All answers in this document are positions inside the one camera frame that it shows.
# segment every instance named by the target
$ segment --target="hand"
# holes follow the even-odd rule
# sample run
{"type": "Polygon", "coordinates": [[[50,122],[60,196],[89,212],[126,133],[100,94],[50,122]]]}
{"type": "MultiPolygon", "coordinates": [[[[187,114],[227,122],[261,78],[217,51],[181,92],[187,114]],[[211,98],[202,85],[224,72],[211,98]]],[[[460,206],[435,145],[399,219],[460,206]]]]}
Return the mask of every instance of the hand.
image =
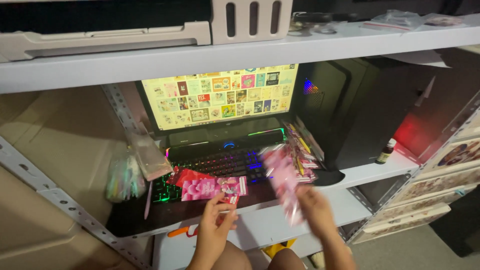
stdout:
{"type": "Polygon", "coordinates": [[[330,203],[320,192],[310,185],[299,185],[295,193],[300,203],[303,217],[312,233],[322,239],[336,232],[330,203]]]}
{"type": "Polygon", "coordinates": [[[198,227],[195,253],[187,269],[211,269],[225,248],[229,230],[237,228],[233,224],[238,219],[237,206],[217,204],[224,196],[222,192],[207,202],[198,227]],[[230,210],[227,214],[220,213],[227,210],[230,210]]]}

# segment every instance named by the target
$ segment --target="stylus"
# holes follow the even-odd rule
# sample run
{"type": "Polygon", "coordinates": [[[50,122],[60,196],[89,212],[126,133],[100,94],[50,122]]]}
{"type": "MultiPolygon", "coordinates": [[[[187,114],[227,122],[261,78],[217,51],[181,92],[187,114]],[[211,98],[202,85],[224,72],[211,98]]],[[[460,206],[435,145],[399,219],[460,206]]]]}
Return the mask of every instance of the stylus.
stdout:
{"type": "Polygon", "coordinates": [[[145,214],[144,219],[148,217],[148,212],[150,211],[150,199],[152,197],[152,182],[150,182],[150,187],[148,188],[147,204],[145,205],[145,214]]]}

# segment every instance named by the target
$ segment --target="computer monitor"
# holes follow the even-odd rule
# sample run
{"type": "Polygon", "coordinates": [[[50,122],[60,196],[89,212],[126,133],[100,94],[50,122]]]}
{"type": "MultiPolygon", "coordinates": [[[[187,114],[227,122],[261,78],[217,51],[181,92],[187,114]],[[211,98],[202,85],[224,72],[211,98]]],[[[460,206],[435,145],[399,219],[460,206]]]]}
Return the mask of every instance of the computer monitor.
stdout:
{"type": "Polygon", "coordinates": [[[298,64],[137,82],[156,133],[288,112],[298,64]]]}

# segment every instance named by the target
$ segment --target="small bottle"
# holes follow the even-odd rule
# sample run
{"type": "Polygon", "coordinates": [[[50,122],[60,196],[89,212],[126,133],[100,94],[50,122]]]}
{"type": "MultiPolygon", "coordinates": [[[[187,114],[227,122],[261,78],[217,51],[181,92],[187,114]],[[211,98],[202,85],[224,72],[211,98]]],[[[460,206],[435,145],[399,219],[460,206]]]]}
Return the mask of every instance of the small bottle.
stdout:
{"type": "Polygon", "coordinates": [[[375,163],[377,164],[385,164],[387,162],[387,158],[393,153],[393,147],[395,146],[396,141],[394,139],[390,139],[388,141],[387,146],[382,149],[382,153],[380,156],[377,157],[375,163]]]}

